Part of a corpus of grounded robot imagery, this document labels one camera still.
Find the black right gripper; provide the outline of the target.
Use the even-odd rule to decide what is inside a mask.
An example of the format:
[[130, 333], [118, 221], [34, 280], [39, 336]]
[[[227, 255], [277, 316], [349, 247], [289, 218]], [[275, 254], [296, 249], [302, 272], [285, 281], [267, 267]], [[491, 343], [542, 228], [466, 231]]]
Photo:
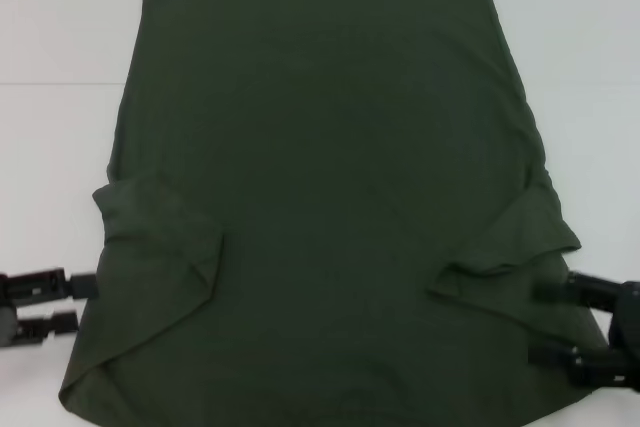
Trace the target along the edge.
[[[563, 371], [580, 386], [640, 388], [640, 282], [617, 283], [570, 271], [562, 282], [539, 283], [532, 299], [543, 303], [608, 308], [612, 314], [609, 349], [534, 345], [528, 362]], [[616, 373], [616, 353], [624, 361]]]

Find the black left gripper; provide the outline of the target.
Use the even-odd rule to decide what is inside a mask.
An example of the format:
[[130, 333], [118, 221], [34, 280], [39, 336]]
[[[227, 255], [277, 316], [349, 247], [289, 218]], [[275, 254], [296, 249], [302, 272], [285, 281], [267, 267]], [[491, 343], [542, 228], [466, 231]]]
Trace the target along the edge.
[[67, 277], [63, 269], [56, 268], [16, 276], [0, 275], [0, 346], [13, 346], [15, 341], [43, 343], [51, 335], [74, 334], [79, 329], [75, 311], [19, 321], [16, 308], [6, 303], [48, 303], [68, 298], [94, 299], [97, 296], [95, 274]]

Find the dark green t-shirt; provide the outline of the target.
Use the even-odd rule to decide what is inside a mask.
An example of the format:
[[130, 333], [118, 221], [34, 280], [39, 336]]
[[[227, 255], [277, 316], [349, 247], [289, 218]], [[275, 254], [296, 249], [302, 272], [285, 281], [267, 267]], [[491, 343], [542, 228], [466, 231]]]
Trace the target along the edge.
[[142, 0], [99, 296], [98, 427], [523, 427], [587, 395], [532, 343], [579, 248], [493, 0]]

